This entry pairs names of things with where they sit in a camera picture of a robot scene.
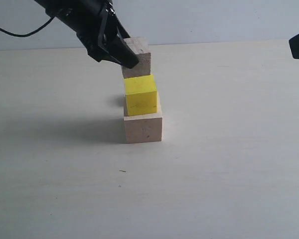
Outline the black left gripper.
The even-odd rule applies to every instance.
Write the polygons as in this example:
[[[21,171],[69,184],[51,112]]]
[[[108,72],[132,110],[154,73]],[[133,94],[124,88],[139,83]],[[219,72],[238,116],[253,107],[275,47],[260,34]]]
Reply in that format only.
[[[97,62],[109,61],[128,69],[139,64],[137,55],[123,39],[130,35],[109,0],[37,0],[48,16],[58,18],[75,31]]]

